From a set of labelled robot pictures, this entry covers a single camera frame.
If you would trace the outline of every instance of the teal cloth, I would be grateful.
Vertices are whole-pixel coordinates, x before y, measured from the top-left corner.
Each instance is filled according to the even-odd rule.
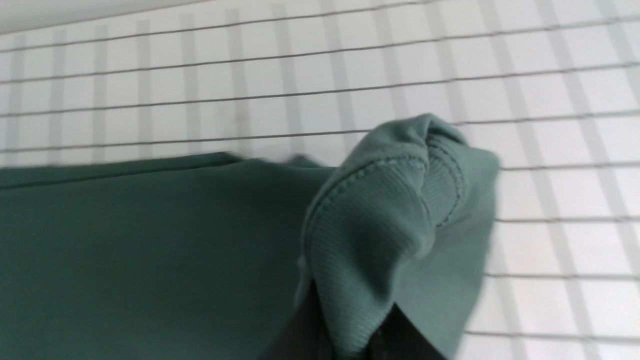
[[[2,170],[0,357],[255,359],[313,278],[341,357],[397,303],[451,358],[497,169],[423,115],[338,169],[219,153]]]

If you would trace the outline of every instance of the sweatshirt sleeve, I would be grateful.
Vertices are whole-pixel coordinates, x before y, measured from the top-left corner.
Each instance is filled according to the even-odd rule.
[[[475,261],[466,259],[476,264],[463,271],[468,278],[463,283],[472,286],[458,300],[468,311],[451,312],[443,321],[464,326],[479,292],[498,169],[493,154],[470,148],[459,132],[435,116],[421,115],[372,130],[324,184],[303,227],[301,267],[303,280],[317,284],[341,358],[360,357],[393,304],[403,308],[407,296],[411,301],[403,311],[423,334],[429,333],[437,322],[423,312],[447,307],[429,303],[430,294],[449,293],[446,283],[430,279],[439,272],[459,275],[459,269],[457,263],[450,271],[446,264],[435,270],[425,264],[443,248],[440,237],[453,243],[475,232],[482,251],[470,255]],[[451,262],[451,256],[441,260]],[[403,290],[407,286],[411,291]],[[461,334],[461,326],[450,333]],[[434,346],[447,355],[457,340],[450,342],[435,341]]]

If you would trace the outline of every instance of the white tiled wall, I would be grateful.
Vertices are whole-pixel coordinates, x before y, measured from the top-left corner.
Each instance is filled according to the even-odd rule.
[[[458,359],[640,359],[639,61],[637,0],[210,1],[3,35],[0,166],[335,166],[435,113],[504,169]]]

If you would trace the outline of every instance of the seam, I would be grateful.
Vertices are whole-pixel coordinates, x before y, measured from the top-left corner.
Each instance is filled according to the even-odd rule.
[[[418,156],[403,156],[401,158],[385,158],[376,160],[354,169],[348,176],[340,180],[327,192],[325,192],[324,195],[318,200],[317,205],[314,206],[312,214],[309,217],[309,221],[307,222],[308,225],[305,226],[305,256],[307,256],[307,254],[310,254],[312,244],[309,239],[315,233],[317,229],[317,223],[324,217],[324,211],[326,210],[326,207],[329,206],[336,197],[342,195],[344,192],[350,189],[357,180],[368,176],[382,166],[397,164],[406,164],[409,166],[421,168],[423,171],[426,171],[426,169],[429,168],[429,165],[424,161],[424,159]]]
[[[462,172],[462,168],[460,167],[460,164],[456,161],[453,155],[451,155],[451,153],[443,147],[442,144],[438,143],[438,140],[434,138],[432,138],[431,140],[432,142],[428,143],[427,147],[430,147],[432,150],[436,150],[436,152],[433,152],[434,157],[439,159],[442,162],[442,165],[447,169],[449,175],[453,178],[454,187],[456,189],[456,200],[453,206],[451,207],[451,210],[447,214],[447,216],[439,224],[436,224],[436,228],[437,228],[437,227],[442,227],[446,225],[451,220],[453,215],[457,212],[460,204],[462,203],[462,199],[464,199],[465,197],[466,186],[465,186],[465,179],[463,177],[463,172]],[[437,151],[442,152],[445,158],[439,156]],[[454,171],[444,160],[449,160],[451,163],[453,163],[453,165],[456,168],[456,171]]]

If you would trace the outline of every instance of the white wall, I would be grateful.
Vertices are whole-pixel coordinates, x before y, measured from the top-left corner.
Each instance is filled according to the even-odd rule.
[[[202,0],[0,0],[0,34]]]

